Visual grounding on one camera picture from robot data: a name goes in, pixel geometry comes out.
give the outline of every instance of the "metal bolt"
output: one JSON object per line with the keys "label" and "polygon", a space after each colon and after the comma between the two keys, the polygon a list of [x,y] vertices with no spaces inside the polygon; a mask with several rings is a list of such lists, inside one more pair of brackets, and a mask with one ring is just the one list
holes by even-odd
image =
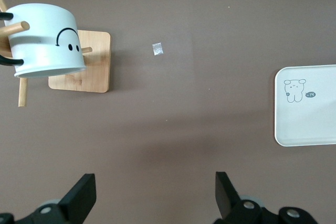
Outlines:
{"label": "metal bolt", "polygon": [[299,218],[300,217],[300,214],[296,210],[294,210],[294,209],[288,209],[287,210],[287,214],[290,217],[293,217],[293,218]]}
{"label": "metal bolt", "polygon": [[40,213],[41,214],[46,214],[46,213],[48,213],[48,212],[50,212],[51,211],[51,207],[45,207],[45,208],[43,208],[41,211],[40,211]]}
{"label": "metal bolt", "polygon": [[251,201],[244,202],[244,207],[247,209],[254,209],[254,204]]}

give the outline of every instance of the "white tray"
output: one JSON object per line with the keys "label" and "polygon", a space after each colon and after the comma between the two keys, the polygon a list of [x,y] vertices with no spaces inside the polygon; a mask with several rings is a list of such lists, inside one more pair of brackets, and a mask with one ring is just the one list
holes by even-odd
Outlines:
{"label": "white tray", "polygon": [[275,139],[282,146],[336,144],[336,65],[277,73]]}

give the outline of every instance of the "wooden mug holder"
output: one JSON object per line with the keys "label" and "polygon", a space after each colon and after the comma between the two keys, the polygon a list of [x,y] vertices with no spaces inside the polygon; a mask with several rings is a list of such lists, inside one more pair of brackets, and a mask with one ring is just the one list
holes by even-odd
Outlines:
{"label": "wooden mug holder", "polygon": [[[6,12],[7,7],[0,0],[0,12]],[[29,24],[25,21],[11,26],[0,28],[0,54],[11,57],[8,35],[28,30]],[[59,90],[73,90],[85,92],[105,93],[110,85],[111,66],[111,36],[102,31],[78,30],[78,36],[82,52],[85,54],[84,62],[86,70],[48,77],[49,87]],[[27,104],[27,78],[20,78],[19,107]]]}

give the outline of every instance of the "white mug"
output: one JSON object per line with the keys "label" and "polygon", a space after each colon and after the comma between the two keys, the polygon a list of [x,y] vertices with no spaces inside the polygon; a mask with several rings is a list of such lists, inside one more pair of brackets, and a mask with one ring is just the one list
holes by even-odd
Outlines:
{"label": "white mug", "polygon": [[6,26],[22,21],[30,25],[29,30],[8,37],[16,61],[14,76],[57,76],[86,69],[71,12],[49,4],[22,4],[7,13],[12,13],[13,18],[5,20]]}

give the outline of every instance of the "cartoon bear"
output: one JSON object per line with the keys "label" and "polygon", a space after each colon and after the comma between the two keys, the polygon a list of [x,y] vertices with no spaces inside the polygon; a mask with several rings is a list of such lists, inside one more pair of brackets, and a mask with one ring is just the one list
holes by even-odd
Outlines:
{"label": "cartoon bear", "polygon": [[292,103],[294,101],[300,102],[302,100],[302,92],[305,88],[304,83],[305,79],[301,80],[286,80],[285,83],[285,92],[287,96],[287,101]]}

